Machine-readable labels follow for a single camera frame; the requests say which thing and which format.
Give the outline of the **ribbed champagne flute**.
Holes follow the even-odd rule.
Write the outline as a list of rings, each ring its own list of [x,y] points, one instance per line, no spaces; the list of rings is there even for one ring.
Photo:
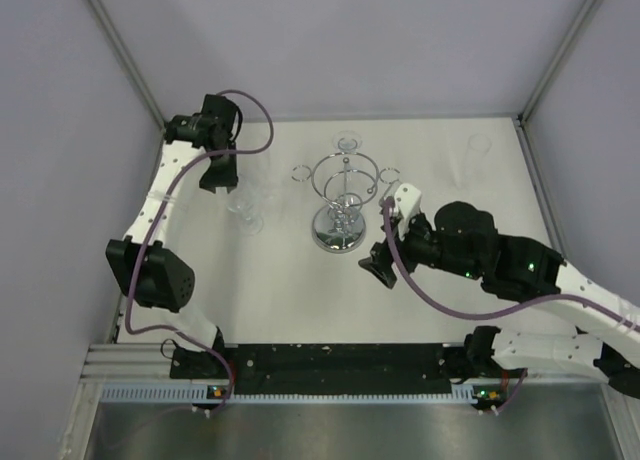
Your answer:
[[[491,138],[482,133],[473,134],[468,138],[459,165],[457,186],[460,189],[470,189],[480,179],[484,161],[491,151],[492,145]]]
[[[272,149],[267,148],[253,157],[254,181],[265,206],[275,201],[277,178],[272,161]]]

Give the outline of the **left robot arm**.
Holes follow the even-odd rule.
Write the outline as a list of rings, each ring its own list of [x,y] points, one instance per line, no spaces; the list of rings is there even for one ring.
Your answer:
[[[232,374],[220,328],[190,304],[195,271],[175,251],[195,193],[238,186],[237,138],[244,118],[229,95],[208,94],[198,111],[165,123],[160,162],[142,207],[105,251],[126,298],[125,331],[168,333],[177,350],[173,361],[191,378]]]

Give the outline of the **round wine glass front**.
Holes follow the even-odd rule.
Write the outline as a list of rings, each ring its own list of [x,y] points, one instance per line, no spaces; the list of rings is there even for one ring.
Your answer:
[[[255,183],[240,174],[236,188],[228,195],[227,209],[244,235],[257,235],[264,226],[260,202],[260,192]]]

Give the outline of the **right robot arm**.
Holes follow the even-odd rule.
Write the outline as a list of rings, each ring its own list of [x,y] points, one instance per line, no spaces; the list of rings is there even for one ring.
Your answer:
[[[358,265],[386,288],[399,277],[435,310],[476,327],[459,347],[439,352],[440,372],[464,382],[472,377],[524,376],[533,369],[565,371],[639,396],[639,309],[596,285],[559,252],[523,236],[498,232],[493,216],[454,201],[429,221],[384,202],[385,237]],[[458,275],[508,307],[467,313],[446,307],[412,278],[419,266]],[[510,332],[492,320],[541,307],[571,323],[571,335]]]

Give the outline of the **round wine glass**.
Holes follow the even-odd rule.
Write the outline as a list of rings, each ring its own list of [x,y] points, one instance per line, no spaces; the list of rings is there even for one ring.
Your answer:
[[[332,138],[332,146],[339,152],[355,153],[362,146],[362,136],[353,130],[342,130]]]
[[[240,174],[236,188],[228,195],[227,209],[244,235],[257,235],[264,226],[260,202],[260,192],[255,183]]]

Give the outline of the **round wine glass back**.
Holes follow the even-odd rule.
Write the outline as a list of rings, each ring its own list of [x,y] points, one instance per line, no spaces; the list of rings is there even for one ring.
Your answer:
[[[353,130],[342,130],[332,138],[332,146],[339,152],[355,153],[362,146],[362,136]]]

